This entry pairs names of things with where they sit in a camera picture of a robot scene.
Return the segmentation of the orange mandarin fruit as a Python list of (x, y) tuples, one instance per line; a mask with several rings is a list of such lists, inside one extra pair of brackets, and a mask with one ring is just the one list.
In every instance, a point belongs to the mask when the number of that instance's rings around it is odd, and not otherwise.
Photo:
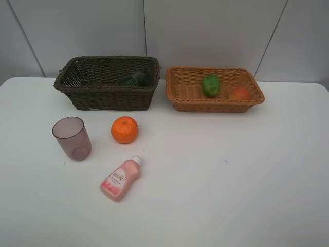
[(135, 119), (123, 116), (117, 118), (111, 126), (113, 139), (121, 144), (133, 142), (139, 133), (138, 123)]

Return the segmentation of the dark green pump bottle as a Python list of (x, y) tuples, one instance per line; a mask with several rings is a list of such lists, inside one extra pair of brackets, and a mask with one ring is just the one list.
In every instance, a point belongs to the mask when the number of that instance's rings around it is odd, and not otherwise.
[(146, 71), (137, 71), (129, 77), (121, 80), (119, 86), (128, 87), (151, 87), (153, 85), (152, 76)]

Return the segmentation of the pink lotion bottle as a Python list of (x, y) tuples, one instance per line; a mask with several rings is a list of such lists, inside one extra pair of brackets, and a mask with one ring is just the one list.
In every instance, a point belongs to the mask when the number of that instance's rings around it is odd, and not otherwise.
[(115, 202), (121, 201), (131, 185), (140, 177), (142, 160), (138, 156), (123, 162), (100, 185), (101, 191)]

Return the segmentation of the red orange peach fruit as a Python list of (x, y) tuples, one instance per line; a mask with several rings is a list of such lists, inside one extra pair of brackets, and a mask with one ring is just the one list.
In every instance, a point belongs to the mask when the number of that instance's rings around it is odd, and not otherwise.
[(251, 99), (251, 93), (245, 87), (236, 87), (229, 93), (230, 100), (247, 101)]

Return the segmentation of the translucent purple plastic cup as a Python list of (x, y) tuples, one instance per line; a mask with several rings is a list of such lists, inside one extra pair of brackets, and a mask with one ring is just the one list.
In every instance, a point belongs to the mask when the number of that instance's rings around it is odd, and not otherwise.
[(78, 117), (65, 117), (52, 128), (52, 134), (71, 160), (82, 161), (92, 150), (85, 124)]

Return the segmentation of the orange wicker basket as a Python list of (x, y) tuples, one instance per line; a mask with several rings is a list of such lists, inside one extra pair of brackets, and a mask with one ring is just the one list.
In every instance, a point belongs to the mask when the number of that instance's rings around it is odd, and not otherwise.
[[(217, 75), (221, 82), (219, 95), (214, 98), (207, 97), (202, 90), (202, 79), (210, 74)], [(239, 86), (248, 90), (249, 100), (230, 99), (230, 92)], [(243, 68), (169, 67), (166, 95), (174, 108), (183, 112), (244, 113), (265, 101), (253, 75)]]

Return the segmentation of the dark brown wicker basket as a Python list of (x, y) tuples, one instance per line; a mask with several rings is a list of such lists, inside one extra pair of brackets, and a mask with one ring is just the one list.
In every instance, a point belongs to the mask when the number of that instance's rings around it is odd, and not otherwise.
[[(151, 87), (119, 86), (121, 80), (144, 70), (152, 76)], [(78, 110), (145, 111), (159, 79), (160, 66), (154, 57), (80, 56), (68, 61), (53, 86)]]

